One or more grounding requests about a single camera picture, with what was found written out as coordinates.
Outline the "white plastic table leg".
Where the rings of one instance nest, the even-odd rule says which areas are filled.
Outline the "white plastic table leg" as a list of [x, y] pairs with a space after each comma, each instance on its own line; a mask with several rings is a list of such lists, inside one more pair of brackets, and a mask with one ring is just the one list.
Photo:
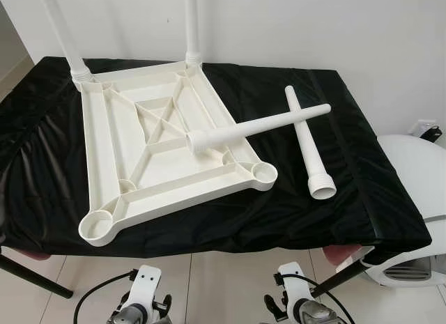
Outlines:
[[201, 65], [203, 60], [199, 40], [198, 6], [198, 0], [185, 0], [185, 37], [187, 37], [185, 62], [192, 67]]
[[337, 186], [332, 176], [325, 170], [324, 162], [316, 148], [314, 137], [310, 133], [306, 120], [296, 121], [294, 130], [300, 144], [300, 152], [308, 174], [308, 190], [316, 200], [331, 199], [337, 193]]
[[92, 72], [89, 70], [89, 67], [86, 66], [83, 57], [76, 48], [73, 36], [67, 22], [65, 21], [63, 12], [61, 12], [61, 7], [59, 6], [58, 1], [41, 1], [53, 27], [55, 37], [57, 37], [61, 50], [63, 50], [66, 62], [70, 66], [71, 79], [73, 79], [73, 81], [76, 83], [93, 82]]
[[194, 154], [204, 152], [209, 148], [225, 146], [232, 141], [244, 139], [245, 137], [268, 132], [276, 128], [293, 125], [300, 121], [306, 121], [319, 115], [328, 114], [331, 111], [329, 104], [314, 105], [306, 109], [288, 111], [287, 113], [270, 115], [261, 119], [243, 121], [223, 128], [211, 130], [192, 130], [187, 132], [187, 146]]

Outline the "white plastic table top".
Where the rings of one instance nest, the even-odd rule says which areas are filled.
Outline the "white plastic table top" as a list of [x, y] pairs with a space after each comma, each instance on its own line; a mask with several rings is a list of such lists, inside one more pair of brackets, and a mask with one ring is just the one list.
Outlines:
[[174, 62], [115, 70], [77, 85], [89, 211], [80, 238], [104, 247], [122, 229], [246, 188], [270, 190], [274, 165], [246, 139], [194, 154], [187, 134], [235, 123], [203, 66]]

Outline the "black metal table leg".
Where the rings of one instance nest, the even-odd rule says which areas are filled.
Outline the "black metal table leg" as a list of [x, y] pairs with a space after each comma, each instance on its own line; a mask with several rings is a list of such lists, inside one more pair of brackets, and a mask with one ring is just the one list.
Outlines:
[[331, 291], [333, 288], [337, 288], [344, 282], [360, 275], [371, 267], [371, 264], [364, 263], [364, 261], [353, 261], [348, 264], [343, 270], [337, 271], [333, 276], [328, 277], [325, 281], [321, 282], [312, 290], [313, 298], [318, 298], [323, 293]]
[[[2, 249], [0, 249], [0, 270], [6, 271], [7, 273], [9, 273], [14, 277], [19, 277], [19, 279], [29, 282], [33, 286], [37, 286], [38, 288], [44, 289], [45, 291], [61, 296], [61, 298], [65, 299], [73, 298], [74, 291], [72, 289], [67, 288], [67, 286], [58, 283], [56, 277], [48, 277], [45, 276], [45, 274], [42, 274], [38, 271], [26, 267], [23, 263], [20, 263], [19, 261], [16, 261], [12, 257], [10, 257], [9, 253], [20, 255], [26, 258], [25, 256], [15, 253], [13, 251], [10, 250], [3, 251]], [[50, 259], [47, 259], [45, 261], [51, 259], [64, 260], [65, 256], [52, 255]]]

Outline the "pink cloth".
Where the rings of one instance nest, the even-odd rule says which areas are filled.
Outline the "pink cloth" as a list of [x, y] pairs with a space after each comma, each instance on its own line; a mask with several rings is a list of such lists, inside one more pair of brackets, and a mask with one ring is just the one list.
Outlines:
[[23, 249], [14, 249], [12, 247], [0, 247], [0, 249], [2, 249], [3, 251], [6, 251], [6, 250], [13, 251], [13, 252], [21, 254], [25, 257], [31, 258], [32, 260], [35, 260], [35, 261], [45, 261], [52, 257], [51, 254], [35, 253], [32, 251], [26, 251]]
[[363, 248], [363, 245], [326, 245], [322, 248], [322, 251], [328, 263], [338, 266], [361, 248]]

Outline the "white dome litter box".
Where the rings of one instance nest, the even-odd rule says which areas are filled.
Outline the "white dome litter box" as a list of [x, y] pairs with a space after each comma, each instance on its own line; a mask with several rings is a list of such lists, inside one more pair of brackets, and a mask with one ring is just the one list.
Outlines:
[[446, 282], [446, 150], [433, 142], [406, 135], [378, 138], [399, 180], [420, 210], [432, 244], [396, 255], [366, 271], [388, 288], [426, 288]]

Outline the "black power plug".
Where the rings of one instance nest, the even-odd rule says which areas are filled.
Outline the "black power plug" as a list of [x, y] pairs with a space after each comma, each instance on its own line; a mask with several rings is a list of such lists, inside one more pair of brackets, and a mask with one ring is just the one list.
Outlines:
[[426, 132], [423, 132], [420, 136], [421, 139], [436, 143], [436, 140], [443, 135], [443, 131], [438, 126], [430, 127]]

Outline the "white wall socket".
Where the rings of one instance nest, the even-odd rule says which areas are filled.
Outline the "white wall socket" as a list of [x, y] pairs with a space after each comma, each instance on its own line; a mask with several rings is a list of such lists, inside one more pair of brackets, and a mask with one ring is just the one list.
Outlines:
[[432, 128], [439, 127], [439, 123], [437, 123], [436, 120], [426, 120], [426, 119], [420, 119], [417, 121], [417, 129], [414, 131], [415, 136], [423, 136], [424, 133], [428, 132], [428, 130]]

